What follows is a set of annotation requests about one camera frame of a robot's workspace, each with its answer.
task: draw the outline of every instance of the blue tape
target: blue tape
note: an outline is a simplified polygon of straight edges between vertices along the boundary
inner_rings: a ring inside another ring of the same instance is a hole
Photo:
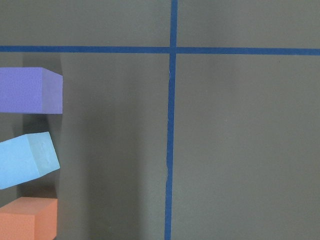
[[[247,54],[247,55],[307,55],[319,56],[317,48],[261,47],[177,47],[177,54]]]
[[[0,46],[0,52],[168,54],[162,46]]]
[[[175,46],[177,26],[170,31],[170,47],[165,46],[0,46],[0,52],[21,53],[115,53],[115,54],[243,54],[320,56],[318,48],[263,47],[182,47]]]
[[[178,0],[172,0],[171,1],[171,19],[170,19],[168,126],[167,126],[167,144],[166,144],[167,179],[165,184],[164,240],[171,240],[171,227],[172,227],[171,222],[172,222],[173,167],[174,167],[177,27],[178,27]]]

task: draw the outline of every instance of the orange foam block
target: orange foam block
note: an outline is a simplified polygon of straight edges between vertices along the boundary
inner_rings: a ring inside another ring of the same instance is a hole
[[[0,208],[0,240],[53,240],[58,200],[20,197]]]

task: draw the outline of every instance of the gray wall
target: gray wall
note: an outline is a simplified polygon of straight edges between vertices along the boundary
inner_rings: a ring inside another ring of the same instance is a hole
[[[180,0],[177,45],[318,48],[317,1]],[[0,2],[0,45],[170,43],[166,0]],[[318,56],[176,63],[172,240],[318,240]],[[61,169],[0,191],[58,197],[57,240],[164,238],[168,54],[4,53],[63,74],[63,115],[0,113],[0,141],[50,131]]]

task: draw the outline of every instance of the light blue foam block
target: light blue foam block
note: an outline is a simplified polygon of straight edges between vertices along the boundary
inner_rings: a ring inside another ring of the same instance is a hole
[[[49,132],[0,142],[0,189],[40,178],[59,168]]]

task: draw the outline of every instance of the horizontal blue tape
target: horizontal blue tape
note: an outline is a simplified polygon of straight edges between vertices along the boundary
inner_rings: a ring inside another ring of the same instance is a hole
[[[0,52],[168,54],[162,46],[0,46]]]
[[[165,47],[165,46],[0,46],[0,52],[116,54],[244,54],[320,56],[318,48]]]
[[[319,56],[317,48],[260,47],[177,47],[177,54],[247,54],[247,55],[309,55]]]

